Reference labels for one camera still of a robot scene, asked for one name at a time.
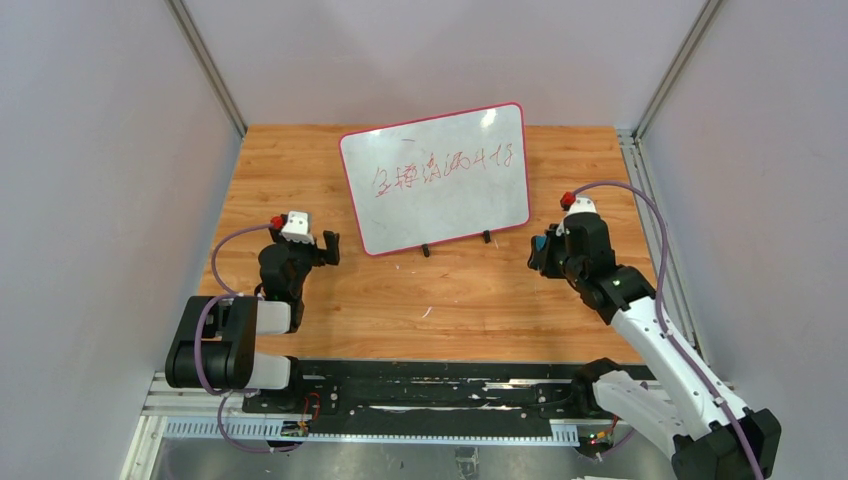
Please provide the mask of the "blue black foam eraser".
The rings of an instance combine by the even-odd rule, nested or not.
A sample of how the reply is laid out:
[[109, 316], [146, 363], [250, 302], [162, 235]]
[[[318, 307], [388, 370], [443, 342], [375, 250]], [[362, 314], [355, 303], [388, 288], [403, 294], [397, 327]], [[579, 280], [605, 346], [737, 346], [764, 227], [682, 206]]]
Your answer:
[[538, 254], [542, 254], [548, 248], [548, 236], [547, 235], [537, 235], [534, 237], [534, 251]]

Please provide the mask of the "pink framed whiteboard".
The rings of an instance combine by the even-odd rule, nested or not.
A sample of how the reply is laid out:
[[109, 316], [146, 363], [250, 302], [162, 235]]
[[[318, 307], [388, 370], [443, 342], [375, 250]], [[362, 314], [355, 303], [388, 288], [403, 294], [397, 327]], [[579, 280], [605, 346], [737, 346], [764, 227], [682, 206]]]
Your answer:
[[339, 150], [370, 256], [514, 228], [531, 217], [517, 103], [348, 133]]

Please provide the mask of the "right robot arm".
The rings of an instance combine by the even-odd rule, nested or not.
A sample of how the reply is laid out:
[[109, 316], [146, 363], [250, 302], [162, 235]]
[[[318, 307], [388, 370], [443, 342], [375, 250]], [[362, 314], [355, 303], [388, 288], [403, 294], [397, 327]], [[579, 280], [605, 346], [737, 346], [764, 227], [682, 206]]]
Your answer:
[[680, 340], [651, 283], [617, 262], [598, 214], [568, 214], [533, 237], [527, 265], [565, 280], [639, 353], [667, 396], [661, 399], [601, 358], [574, 377], [585, 414], [624, 420], [669, 459], [678, 479], [771, 477], [782, 433], [778, 419], [768, 409], [752, 410]]

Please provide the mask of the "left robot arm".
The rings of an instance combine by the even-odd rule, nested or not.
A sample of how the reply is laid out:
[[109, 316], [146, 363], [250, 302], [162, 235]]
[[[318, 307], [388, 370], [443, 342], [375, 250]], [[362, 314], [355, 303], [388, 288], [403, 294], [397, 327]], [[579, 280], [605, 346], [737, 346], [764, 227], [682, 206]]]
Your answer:
[[260, 285], [254, 294], [196, 295], [187, 300], [165, 361], [170, 387], [221, 395], [284, 391], [299, 383], [297, 359], [259, 353], [257, 338], [298, 330], [305, 310], [305, 280], [314, 268], [339, 264], [340, 235], [325, 231], [321, 248], [288, 240], [279, 230], [270, 233], [272, 243], [258, 255]]

